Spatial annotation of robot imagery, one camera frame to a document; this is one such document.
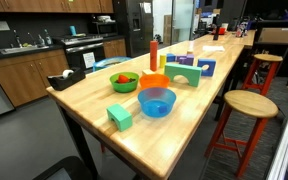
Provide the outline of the large green arch block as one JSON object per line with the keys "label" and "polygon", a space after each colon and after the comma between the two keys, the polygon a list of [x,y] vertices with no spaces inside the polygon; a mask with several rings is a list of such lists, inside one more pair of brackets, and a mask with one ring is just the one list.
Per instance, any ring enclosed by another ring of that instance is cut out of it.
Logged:
{"label": "large green arch block", "polygon": [[169,77],[171,81],[177,75],[184,76],[190,86],[197,87],[199,85],[202,69],[200,67],[189,66],[184,64],[167,63],[164,68],[164,74]]}

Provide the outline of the orange plastic bowl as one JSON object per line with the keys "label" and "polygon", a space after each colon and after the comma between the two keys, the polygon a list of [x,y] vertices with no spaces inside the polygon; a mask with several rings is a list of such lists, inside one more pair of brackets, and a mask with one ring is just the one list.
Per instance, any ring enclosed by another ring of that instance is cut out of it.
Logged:
{"label": "orange plastic bowl", "polygon": [[139,79],[139,82],[143,89],[152,87],[167,88],[170,79],[168,76],[165,76],[163,74],[149,74],[149,75],[143,75]]}

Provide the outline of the green plastic bowl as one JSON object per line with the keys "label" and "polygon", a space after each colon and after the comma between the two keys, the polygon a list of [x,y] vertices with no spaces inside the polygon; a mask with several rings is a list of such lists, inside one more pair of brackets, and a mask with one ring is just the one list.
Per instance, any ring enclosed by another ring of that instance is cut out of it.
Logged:
{"label": "green plastic bowl", "polygon": [[[119,83],[118,82],[118,76],[119,75],[127,76],[129,78],[129,81],[127,83]],[[139,79],[139,75],[137,73],[120,72],[120,73],[116,73],[116,74],[112,75],[110,77],[110,82],[113,86],[113,89],[116,92],[128,93],[128,92],[134,91],[137,88],[138,79]]]}

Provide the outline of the small blue block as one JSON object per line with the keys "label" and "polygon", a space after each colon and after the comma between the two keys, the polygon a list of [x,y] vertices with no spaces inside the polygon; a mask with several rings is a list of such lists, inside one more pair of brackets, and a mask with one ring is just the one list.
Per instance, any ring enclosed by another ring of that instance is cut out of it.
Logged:
{"label": "small blue block", "polygon": [[167,59],[168,62],[175,62],[176,61],[176,56],[174,54],[172,54],[172,53],[168,53],[166,55],[166,59]]}

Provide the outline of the red cylinder block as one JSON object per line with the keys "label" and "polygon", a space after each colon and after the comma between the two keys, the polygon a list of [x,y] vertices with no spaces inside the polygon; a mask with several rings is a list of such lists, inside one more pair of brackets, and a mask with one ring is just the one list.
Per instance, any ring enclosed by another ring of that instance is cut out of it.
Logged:
{"label": "red cylinder block", "polygon": [[150,41],[150,70],[152,71],[157,70],[157,49],[158,42],[155,40]]}

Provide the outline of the blue bin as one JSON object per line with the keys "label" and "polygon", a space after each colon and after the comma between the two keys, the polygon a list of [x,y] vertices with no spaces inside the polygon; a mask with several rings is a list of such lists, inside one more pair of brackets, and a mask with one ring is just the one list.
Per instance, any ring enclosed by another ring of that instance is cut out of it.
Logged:
{"label": "blue bin", "polygon": [[130,60],[130,57],[125,57],[125,56],[116,56],[116,57],[106,58],[101,61],[95,62],[93,64],[92,71],[95,72],[95,71],[128,61],[128,60]]}

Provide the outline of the purple block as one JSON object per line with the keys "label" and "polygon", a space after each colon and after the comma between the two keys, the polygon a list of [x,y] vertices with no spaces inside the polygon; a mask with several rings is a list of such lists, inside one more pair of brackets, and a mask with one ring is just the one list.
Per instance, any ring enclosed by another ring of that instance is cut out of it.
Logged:
{"label": "purple block", "polygon": [[179,55],[176,59],[176,61],[179,64],[184,64],[184,65],[193,65],[194,62],[194,55],[193,54],[188,54],[188,55]]}

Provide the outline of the blue block with hole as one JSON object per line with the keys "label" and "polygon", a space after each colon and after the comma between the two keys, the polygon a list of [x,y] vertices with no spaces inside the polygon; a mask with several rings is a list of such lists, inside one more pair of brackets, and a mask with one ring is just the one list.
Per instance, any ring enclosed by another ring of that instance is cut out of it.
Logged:
{"label": "blue block with hole", "polygon": [[203,67],[207,65],[208,68],[202,71],[202,76],[211,77],[214,74],[216,61],[214,59],[199,59],[197,66]]}

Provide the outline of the pink cylinder block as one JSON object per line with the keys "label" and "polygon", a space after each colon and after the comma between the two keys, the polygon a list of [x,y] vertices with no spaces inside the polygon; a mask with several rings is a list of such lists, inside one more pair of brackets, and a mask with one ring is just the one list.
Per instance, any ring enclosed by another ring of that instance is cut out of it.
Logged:
{"label": "pink cylinder block", "polygon": [[187,50],[187,54],[193,54],[194,51],[194,41],[189,41],[189,48]]}

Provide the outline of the stainless steel refrigerator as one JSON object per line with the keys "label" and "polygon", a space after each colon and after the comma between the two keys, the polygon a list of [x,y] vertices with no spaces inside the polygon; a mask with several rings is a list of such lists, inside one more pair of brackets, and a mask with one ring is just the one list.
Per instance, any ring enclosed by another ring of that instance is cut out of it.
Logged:
{"label": "stainless steel refrigerator", "polygon": [[118,33],[125,37],[127,55],[137,57],[150,51],[153,40],[152,0],[112,0]]}

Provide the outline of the microwave oven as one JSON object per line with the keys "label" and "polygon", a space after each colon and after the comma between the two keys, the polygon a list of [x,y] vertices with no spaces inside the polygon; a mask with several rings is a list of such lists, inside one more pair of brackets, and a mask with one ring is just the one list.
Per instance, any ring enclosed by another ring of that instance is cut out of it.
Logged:
{"label": "microwave oven", "polygon": [[102,36],[115,36],[118,34],[117,24],[115,22],[92,22],[90,32]]}

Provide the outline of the black tape dispenser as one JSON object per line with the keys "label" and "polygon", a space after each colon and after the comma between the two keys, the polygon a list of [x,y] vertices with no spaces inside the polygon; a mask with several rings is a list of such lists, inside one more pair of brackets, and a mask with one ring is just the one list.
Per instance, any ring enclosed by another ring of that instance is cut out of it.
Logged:
{"label": "black tape dispenser", "polygon": [[64,70],[61,75],[48,76],[48,82],[57,91],[62,91],[85,78],[85,72],[78,67]]}

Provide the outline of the wooden stool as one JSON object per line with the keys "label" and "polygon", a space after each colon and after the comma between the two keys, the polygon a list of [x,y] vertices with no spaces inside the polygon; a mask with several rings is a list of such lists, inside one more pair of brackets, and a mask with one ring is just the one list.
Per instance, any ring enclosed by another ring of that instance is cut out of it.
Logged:
{"label": "wooden stool", "polygon": [[[246,90],[232,90],[224,95],[225,108],[205,152],[208,157],[214,148],[231,150],[237,153],[239,166],[236,176],[241,177],[269,119],[278,114],[278,107],[269,98]],[[225,136],[224,128],[231,112],[235,110],[256,119],[247,141]]]}
{"label": "wooden stool", "polygon": [[261,95],[266,95],[283,58],[271,54],[255,54],[243,82],[243,89],[257,89]]}

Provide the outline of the far wooden stool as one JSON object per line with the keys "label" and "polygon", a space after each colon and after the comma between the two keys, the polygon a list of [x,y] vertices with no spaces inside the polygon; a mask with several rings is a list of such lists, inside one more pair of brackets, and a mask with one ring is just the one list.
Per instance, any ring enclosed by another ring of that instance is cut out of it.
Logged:
{"label": "far wooden stool", "polygon": [[266,95],[283,58],[271,54],[255,54],[243,82],[243,89],[257,89],[261,95]]}

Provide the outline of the kitchen sink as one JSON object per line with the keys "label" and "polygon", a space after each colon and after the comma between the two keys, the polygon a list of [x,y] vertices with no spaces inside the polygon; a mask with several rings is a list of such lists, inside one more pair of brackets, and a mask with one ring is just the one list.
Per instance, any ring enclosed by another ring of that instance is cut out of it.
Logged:
{"label": "kitchen sink", "polygon": [[2,54],[14,54],[20,52],[28,52],[28,51],[35,51],[35,50],[42,50],[42,49],[49,49],[50,46],[28,46],[28,47],[17,47],[17,48],[5,48],[0,49],[0,53]]}

